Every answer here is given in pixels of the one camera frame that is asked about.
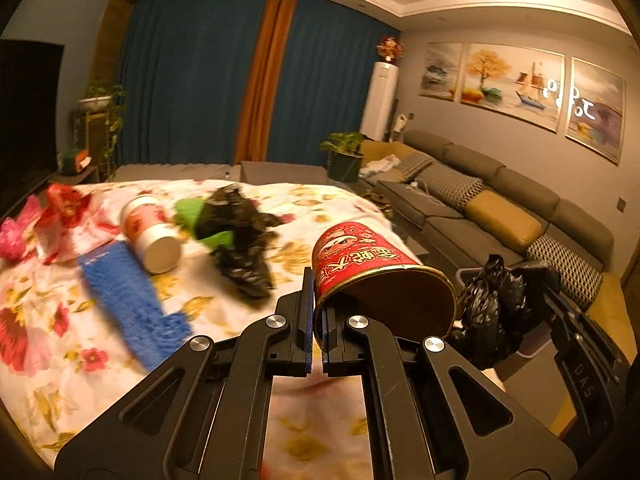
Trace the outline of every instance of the red can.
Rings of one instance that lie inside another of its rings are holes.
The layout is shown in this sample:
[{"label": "red can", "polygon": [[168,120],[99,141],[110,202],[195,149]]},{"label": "red can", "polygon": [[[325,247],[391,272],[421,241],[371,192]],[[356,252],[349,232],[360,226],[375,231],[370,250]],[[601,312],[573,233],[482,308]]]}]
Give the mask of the red can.
[{"label": "red can", "polygon": [[311,262],[319,343],[322,308],[338,293],[350,297],[340,301],[339,308],[382,322],[398,337],[443,337],[453,325],[456,294],[447,277],[416,262],[366,225],[343,222],[327,229],[314,246]]}]

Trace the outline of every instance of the orange curtain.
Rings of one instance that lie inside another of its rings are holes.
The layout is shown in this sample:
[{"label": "orange curtain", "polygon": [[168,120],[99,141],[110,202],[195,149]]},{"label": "orange curtain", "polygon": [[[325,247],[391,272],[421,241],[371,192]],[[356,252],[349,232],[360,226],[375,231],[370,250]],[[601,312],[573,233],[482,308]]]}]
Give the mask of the orange curtain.
[{"label": "orange curtain", "polygon": [[267,156],[280,67],[297,0],[267,0],[236,136],[234,163]]}]

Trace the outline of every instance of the white air conditioner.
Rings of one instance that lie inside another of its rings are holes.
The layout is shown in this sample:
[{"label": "white air conditioner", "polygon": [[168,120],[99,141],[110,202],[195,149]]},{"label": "white air conditioner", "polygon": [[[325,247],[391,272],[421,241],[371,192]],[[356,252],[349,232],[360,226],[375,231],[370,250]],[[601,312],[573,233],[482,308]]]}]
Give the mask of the white air conditioner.
[{"label": "white air conditioner", "polygon": [[383,139],[396,94],[397,82],[397,66],[383,62],[377,62],[373,66],[369,94],[360,123],[361,134],[374,140]]}]

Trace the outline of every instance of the bed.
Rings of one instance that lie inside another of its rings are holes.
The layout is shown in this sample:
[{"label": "bed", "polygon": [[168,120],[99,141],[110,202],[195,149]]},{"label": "bed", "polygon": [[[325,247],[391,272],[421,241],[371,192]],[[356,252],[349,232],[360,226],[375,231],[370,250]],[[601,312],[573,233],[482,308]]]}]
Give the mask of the bed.
[{"label": "bed", "polygon": [[[122,206],[142,191],[170,210],[180,198],[208,196],[228,184],[138,181],[79,189],[103,191],[118,222]],[[180,265],[152,280],[164,311],[185,312],[194,335],[227,339],[272,313],[280,296],[299,290],[313,244],[337,222],[363,222],[411,254],[372,204],[346,190],[294,184],[242,184],[241,190],[286,222],[274,229],[267,254],[276,288],[266,304],[248,306],[214,269],[206,248],[182,232]],[[90,297],[78,264],[43,266],[31,258],[0,266],[0,398],[28,444],[53,466],[62,446],[146,372]],[[314,346],[308,378],[274,380],[264,447],[271,480],[372,478],[360,380],[329,380],[321,365]]]}]

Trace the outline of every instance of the television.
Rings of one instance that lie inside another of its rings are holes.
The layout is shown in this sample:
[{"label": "television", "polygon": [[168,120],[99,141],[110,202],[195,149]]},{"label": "television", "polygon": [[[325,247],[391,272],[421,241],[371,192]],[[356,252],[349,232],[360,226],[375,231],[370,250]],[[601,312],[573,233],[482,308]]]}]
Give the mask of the television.
[{"label": "television", "polygon": [[64,46],[0,40],[0,222],[58,169],[56,101]]}]

